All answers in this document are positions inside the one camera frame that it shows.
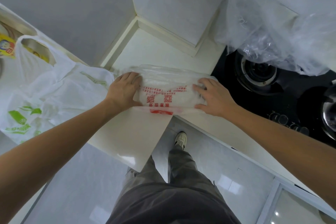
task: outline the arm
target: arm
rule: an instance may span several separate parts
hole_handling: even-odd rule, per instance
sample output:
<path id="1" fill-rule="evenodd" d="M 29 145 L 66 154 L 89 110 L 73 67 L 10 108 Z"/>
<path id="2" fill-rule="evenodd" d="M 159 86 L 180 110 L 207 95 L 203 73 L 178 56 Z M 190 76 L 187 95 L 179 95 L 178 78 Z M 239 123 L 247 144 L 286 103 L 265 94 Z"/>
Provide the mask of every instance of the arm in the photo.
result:
<path id="1" fill-rule="evenodd" d="M 101 103 L 0 156 L 1 224 L 8 223 L 105 123 L 141 105 L 133 101 L 141 82 L 137 75 L 132 72 L 118 77 Z"/>
<path id="2" fill-rule="evenodd" d="M 195 108 L 223 117 L 239 127 L 336 209 L 336 149 L 243 109 L 215 80 L 203 78 L 199 82 L 207 89 L 194 85 L 194 90 L 208 105 L 196 105 Z"/>

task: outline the forearm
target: forearm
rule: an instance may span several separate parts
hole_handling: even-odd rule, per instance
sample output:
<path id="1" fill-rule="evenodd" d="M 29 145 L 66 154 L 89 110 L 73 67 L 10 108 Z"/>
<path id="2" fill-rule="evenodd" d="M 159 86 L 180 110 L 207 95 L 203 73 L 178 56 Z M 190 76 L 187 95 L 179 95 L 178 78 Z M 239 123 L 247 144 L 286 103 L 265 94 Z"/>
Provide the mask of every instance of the forearm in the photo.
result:
<path id="1" fill-rule="evenodd" d="M 9 221 L 118 112 L 103 101 L 0 156 L 0 223 Z"/>
<path id="2" fill-rule="evenodd" d="M 336 150 L 315 139 L 233 107 L 223 115 L 259 143 L 288 171 L 336 209 Z"/>

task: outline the leg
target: leg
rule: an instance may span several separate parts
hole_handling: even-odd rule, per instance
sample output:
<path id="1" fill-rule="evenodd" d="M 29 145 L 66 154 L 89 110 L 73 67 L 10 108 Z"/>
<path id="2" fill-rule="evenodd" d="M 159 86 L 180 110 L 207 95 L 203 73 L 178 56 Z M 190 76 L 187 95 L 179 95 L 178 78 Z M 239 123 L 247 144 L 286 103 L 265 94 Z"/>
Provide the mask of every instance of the leg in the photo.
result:
<path id="1" fill-rule="evenodd" d="M 120 195 L 117 201 L 122 195 L 128 192 L 130 189 L 144 183 L 150 182 L 163 182 L 166 183 L 162 178 L 160 173 L 155 168 L 155 163 L 152 156 L 149 157 L 145 166 L 141 172 L 137 172 L 134 169 L 128 167 L 127 174 L 125 175 L 125 180 L 123 183 L 123 189 L 120 192 Z"/>
<path id="2" fill-rule="evenodd" d="M 224 201 L 223 196 L 204 174 L 197 170 L 197 166 L 189 153 L 184 151 L 183 143 L 179 142 L 180 133 L 175 140 L 175 146 L 169 152 L 168 163 L 168 182 L 183 187 L 194 187 L 206 190 L 220 200 Z"/>

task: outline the qr code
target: qr code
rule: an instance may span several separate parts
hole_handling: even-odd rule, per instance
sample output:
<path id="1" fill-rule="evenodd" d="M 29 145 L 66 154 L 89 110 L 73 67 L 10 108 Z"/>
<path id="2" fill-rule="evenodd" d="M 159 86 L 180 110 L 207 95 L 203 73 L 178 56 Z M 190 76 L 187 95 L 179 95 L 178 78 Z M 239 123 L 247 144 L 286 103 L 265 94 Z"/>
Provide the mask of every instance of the qr code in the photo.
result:
<path id="1" fill-rule="evenodd" d="M 153 96 L 148 96 L 147 97 L 147 103 L 154 103 L 154 98 L 155 98 L 154 95 Z"/>
<path id="2" fill-rule="evenodd" d="M 164 102 L 165 102 L 165 103 L 171 103 L 171 97 L 172 97 L 172 95 L 165 95 L 165 100 L 164 100 Z"/>

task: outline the hand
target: hand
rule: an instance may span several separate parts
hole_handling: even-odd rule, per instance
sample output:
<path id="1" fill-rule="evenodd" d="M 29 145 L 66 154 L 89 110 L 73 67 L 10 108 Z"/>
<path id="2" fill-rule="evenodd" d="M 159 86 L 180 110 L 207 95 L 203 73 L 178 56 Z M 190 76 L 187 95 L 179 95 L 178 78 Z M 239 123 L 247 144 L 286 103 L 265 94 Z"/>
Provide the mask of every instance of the hand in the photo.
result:
<path id="1" fill-rule="evenodd" d="M 203 83 L 206 86 L 206 90 L 195 84 L 193 89 L 203 96 L 208 105 L 199 104 L 195 105 L 195 108 L 213 116 L 226 118 L 230 115 L 232 109 L 238 107 L 229 91 L 219 82 L 208 78 L 199 79 L 198 82 Z"/>
<path id="2" fill-rule="evenodd" d="M 109 102 L 113 108 L 117 107 L 118 112 L 126 111 L 132 106 L 142 106 L 140 102 L 133 100 L 142 81 L 142 77 L 137 75 L 138 73 L 129 72 L 116 78 L 110 85 L 104 101 Z"/>

